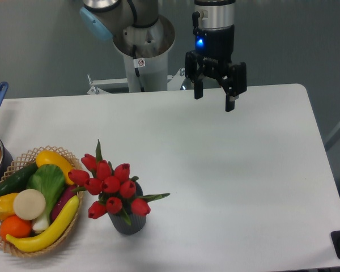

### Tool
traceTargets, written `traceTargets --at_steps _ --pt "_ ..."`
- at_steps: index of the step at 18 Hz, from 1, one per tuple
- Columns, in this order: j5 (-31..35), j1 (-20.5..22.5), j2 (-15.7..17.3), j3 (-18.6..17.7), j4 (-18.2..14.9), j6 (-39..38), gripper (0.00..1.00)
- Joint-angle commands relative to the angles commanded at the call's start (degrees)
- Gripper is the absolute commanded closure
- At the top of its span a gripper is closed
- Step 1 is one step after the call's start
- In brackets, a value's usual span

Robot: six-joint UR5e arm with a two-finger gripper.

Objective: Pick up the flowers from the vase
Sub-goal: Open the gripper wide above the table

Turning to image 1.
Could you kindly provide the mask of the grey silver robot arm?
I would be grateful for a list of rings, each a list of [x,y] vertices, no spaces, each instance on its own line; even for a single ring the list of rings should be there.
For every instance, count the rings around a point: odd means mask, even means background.
[[[203,96],[203,79],[218,82],[226,111],[247,90],[247,66],[233,63],[234,1],[195,1],[194,49],[185,55],[185,77],[194,97]],[[80,17],[101,40],[112,40],[122,54],[130,92],[168,88],[168,52],[175,42],[172,23],[159,14],[158,1],[84,1]]]

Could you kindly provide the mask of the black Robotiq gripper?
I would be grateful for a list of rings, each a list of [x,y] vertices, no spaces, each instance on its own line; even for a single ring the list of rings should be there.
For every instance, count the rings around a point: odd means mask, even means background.
[[[194,98],[203,97],[203,78],[215,79],[226,93],[226,112],[247,90],[247,65],[232,64],[235,26],[202,29],[193,26],[195,49],[185,55],[185,77],[194,84]]]

